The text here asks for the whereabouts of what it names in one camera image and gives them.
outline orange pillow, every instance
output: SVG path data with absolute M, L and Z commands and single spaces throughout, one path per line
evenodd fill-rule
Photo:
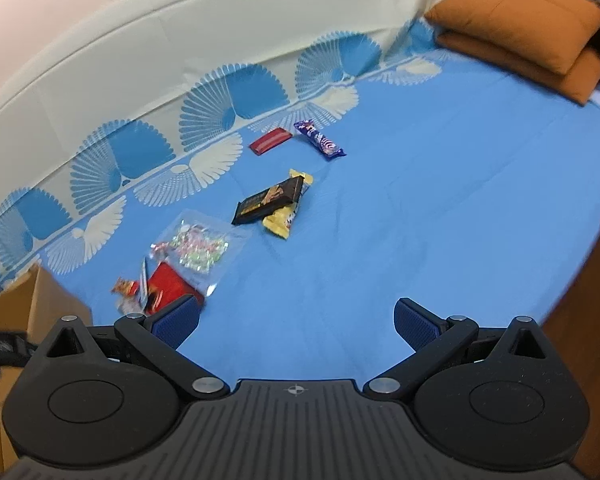
M 558 75 L 500 46 L 458 32 L 449 31 L 440 34 L 436 41 L 451 50 L 483 59 L 523 75 L 583 106 L 600 80 L 600 56 L 590 47 L 584 48 L 567 75 Z
M 425 17 L 562 75 L 600 28 L 589 0 L 442 0 Z

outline red packet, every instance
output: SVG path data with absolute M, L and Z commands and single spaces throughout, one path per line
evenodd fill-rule
M 282 144 L 285 140 L 289 140 L 292 136 L 293 134 L 287 132 L 284 128 L 276 128 L 251 142 L 249 147 L 256 155 L 262 155 L 262 153 L 267 152 L 271 148 Z
M 160 263 L 153 275 L 147 280 L 148 303 L 146 315 L 155 314 L 160 308 L 167 306 L 171 301 L 177 300 L 184 294 L 193 294 L 202 306 L 205 297 L 195 288 L 185 282 L 180 275 L 166 262 Z

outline metal screw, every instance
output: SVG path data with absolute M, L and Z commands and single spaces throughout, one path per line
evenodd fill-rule
M 400 383 L 391 377 L 378 377 L 369 382 L 369 389 L 376 394 L 392 394 L 400 388 Z
M 217 377 L 200 377 L 193 381 L 193 389 L 201 394 L 214 394 L 224 387 L 224 381 Z

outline cardboard box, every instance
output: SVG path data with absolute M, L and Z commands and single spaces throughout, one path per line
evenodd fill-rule
M 39 344 L 62 316 L 74 314 L 84 324 L 92 323 L 91 311 L 74 298 L 51 274 L 33 266 L 0 294 L 0 330 L 26 332 Z M 1 410 L 20 368 L 0 368 L 0 473 L 17 460 L 1 423 Z

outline crosshair logo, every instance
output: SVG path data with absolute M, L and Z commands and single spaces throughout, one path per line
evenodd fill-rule
M 308 392 L 308 389 L 300 386 L 299 384 L 294 384 L 290 388 L 287 388 L 285 392 L 289 392 L 291 395 L 297 397 L 298 395 L 302 395 L 304 392 Z

